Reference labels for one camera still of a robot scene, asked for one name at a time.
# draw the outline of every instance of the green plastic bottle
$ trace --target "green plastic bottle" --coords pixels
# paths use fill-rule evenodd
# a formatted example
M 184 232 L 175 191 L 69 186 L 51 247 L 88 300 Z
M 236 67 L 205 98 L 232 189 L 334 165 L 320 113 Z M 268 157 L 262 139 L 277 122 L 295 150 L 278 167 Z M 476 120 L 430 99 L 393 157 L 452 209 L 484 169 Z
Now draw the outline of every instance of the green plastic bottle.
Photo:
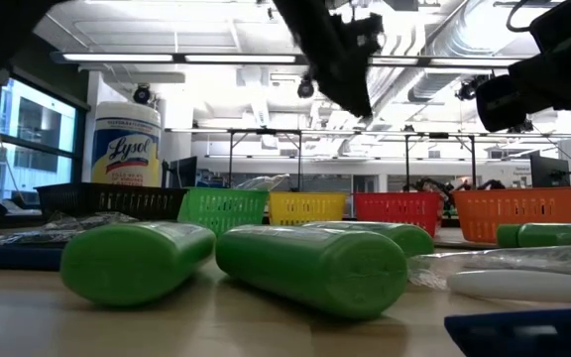
M 412 224 L 336 221 L 306 223 L 303 224 L 303 227 L 346 231 L 364 230 L 380 233 L 398 244 L 408 258 L 416 255 L 433 254 L 435 251 L 431 236 L 422 228 Z
M 183 223 L 110 224 L 84 232 L 63 251 L 60 276 L 83 298 L 132 306 L 161 298 L 212 255 L 215 234 Z
M 241 226 L 219 237 L 215 252 L 233 278 L 348 318 L 378 316 L 407 279 L 402 249 L 373 232 Z
M 503 224 L 497 229 L 501 248 L 532 248 L 571 245 L 571 224 Z

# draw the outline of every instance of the wooden table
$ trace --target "wooden table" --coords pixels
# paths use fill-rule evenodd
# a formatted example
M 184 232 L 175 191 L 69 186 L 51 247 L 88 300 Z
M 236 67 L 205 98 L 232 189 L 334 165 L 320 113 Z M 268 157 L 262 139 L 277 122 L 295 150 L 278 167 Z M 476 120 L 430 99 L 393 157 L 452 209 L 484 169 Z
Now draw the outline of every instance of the wooden table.
M 409 287 L 380 319 L 346 323 L 241 286 L 209 263 L 159 303 L 108 310 L 57 274 L 0 271 L 0 356 L 461 356 L 445 316 L 531 307 Z

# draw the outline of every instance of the lysol wipes container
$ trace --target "lysol wipes container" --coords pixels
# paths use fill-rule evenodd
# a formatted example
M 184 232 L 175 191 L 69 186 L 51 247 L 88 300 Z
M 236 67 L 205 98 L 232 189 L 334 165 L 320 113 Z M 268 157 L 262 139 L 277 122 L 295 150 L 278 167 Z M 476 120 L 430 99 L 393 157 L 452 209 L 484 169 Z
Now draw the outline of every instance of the lysol wipes container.
M 160 185 L 160 113 L 134 103 L 103 102 L 96 108 L 91 181 Z

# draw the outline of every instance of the fluorescent light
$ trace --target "fluorescent light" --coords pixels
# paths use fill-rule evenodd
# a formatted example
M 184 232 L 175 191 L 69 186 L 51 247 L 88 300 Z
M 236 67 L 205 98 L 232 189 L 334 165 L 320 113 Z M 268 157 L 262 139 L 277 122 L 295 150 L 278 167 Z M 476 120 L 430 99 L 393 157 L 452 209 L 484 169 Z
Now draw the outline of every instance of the fluorescent light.
M 86 4 L 95 5 L 139 5 L 139 6 L 150 6 L 150 5 L 168 5 L 168 6 L 182 6 L 185 3 L 189 4 L 255 4 L 256 0 L 85 0 Z
M 273 55 L 186 55 L 187 62 L 220 62 L 220 63 L 294 63 L 295 56 Z
M 207 159 L 230 159 L 229 155 L 205 155 Z M 272 160 L 295 160 L 298 159 L 298 156 L 295 157 L 287 157 L 287 156 L 279 156 L 279 155 L 239 155 L 235 154 L 232 156 L 233 159 L 272 159 Z M 301 157 L 302 159 L 314 159 L 316 157 Z
M 172 55 L 63 54 L 63 58 L 70 61 L 95 62 L 173 62 Z
M 506 68 L 511 64 L 515 64 L 522 59 L 466 59 L 466 58 L 451 58 L 451 59 L 431 59 L 429 66 L 460 66 L 460 67 L 488 67 L 488 68 Z
M 303 135 L 355 135 L 353 130 L 302 130 Z
M 493 71 L 487 68 L 425 68 L 427 74 L 491 74 Z
M 412 66 L 417 65 L 415 58 L 399 58 L 399 57 L 372 57 L 370 63 L 372 65 L 397 65 L 397 66 Z
M 271 73 L 270 80 L 299 81 L 301 80 L 301 76 L 300 74 L 294 73 Z
M 226 129 L 176 129 L 176 128 L 166 128 L 166 131 L 172 133 L 204 133 L 204 134 L 217 134 L 217 133 L 228 133 Z

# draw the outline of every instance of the blue object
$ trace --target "blue object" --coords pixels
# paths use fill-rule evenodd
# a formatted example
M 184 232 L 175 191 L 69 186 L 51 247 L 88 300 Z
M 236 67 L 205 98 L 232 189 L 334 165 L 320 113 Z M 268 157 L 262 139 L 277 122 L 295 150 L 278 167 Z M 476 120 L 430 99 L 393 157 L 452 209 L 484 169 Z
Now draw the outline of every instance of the blue object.
M 571 309 L 449 316 L 444 326 L 468 357 L 571 357 Z
M 62 249 L 0 245 L 0 269 L 57 272 Z

